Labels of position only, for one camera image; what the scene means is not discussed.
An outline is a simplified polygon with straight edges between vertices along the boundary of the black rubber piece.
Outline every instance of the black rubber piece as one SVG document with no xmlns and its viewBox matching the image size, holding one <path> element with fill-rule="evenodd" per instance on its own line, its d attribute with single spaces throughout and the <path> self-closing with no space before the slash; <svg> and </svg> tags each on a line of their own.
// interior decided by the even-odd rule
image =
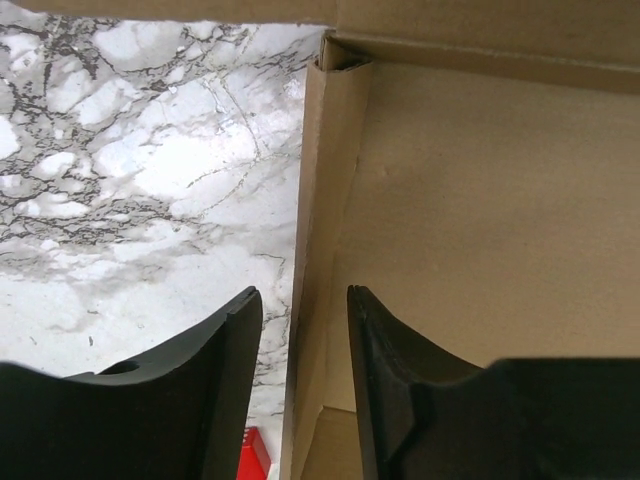
<svg viewBox="0 0 640 480">
<path fill-rule="evenodd" d="M 261 331 L 248 288 L 97 375 L 0 363 L 0 479 L 235 480 Z"/>
<path fill-rule="evenodd" d="M 640 478 L 639 359 L 505 359 L 482 370 L 366 287 L 347 300 L 365 480 Z"/>
</svg>

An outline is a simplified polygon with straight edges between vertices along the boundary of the black object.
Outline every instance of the black object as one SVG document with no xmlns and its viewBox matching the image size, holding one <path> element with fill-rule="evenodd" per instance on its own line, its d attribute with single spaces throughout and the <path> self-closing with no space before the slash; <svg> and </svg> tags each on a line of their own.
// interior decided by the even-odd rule
<svg viewBox="0 0 640 480">
<path fill-rule="evenodd" d="M 235 480 L 261 331 L 248 288 L 97 375 L 0 364 L 0 479 Z"/>
<path fill-rule="evenodd" d="M 509 359 L 482 370 L 367 288 L 347 297 L 366 480 L 640 478 L 640 360 Z"/>
</svg>

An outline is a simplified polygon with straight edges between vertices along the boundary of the marble surface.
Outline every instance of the marble surface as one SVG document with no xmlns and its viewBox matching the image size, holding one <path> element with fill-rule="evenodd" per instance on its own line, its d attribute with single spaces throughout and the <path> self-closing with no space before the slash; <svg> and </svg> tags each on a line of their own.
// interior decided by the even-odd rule
<svg viewBox="0 0 640 480">
<path fill-rule="evenodd" d="M 306 62 L 321 29 L 0 2 L 0 358 L 99 371 L 249 284 L 277 460 Z"/>
</svg>

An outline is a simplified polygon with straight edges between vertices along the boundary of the cardboard flap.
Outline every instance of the cardboard flap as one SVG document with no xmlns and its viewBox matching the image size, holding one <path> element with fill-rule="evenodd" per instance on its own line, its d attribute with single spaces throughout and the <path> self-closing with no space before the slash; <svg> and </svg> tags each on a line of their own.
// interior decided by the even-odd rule
<svg viewBox="0 0 640 480">
<path fill-rule="evenodd" d="M 640 65 L 635 0 L 338 0 L 341 32 Z"/>
<path fill-rule="evenodd" d="M 35 12 L 139 20 L 334 25 L 336 0 L 12 0 Z"/>
</svg>

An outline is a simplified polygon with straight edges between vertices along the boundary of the red object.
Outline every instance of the red object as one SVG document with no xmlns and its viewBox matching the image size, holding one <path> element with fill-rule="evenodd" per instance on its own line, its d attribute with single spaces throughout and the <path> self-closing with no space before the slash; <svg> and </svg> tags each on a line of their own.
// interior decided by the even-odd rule
<svg viewBox="0 0 640 480">
<path fill-rule="evenodd" d="M 271 459 L 256 427 L 246 428 L 237 480 L 266 480 Z"/>
</svg>

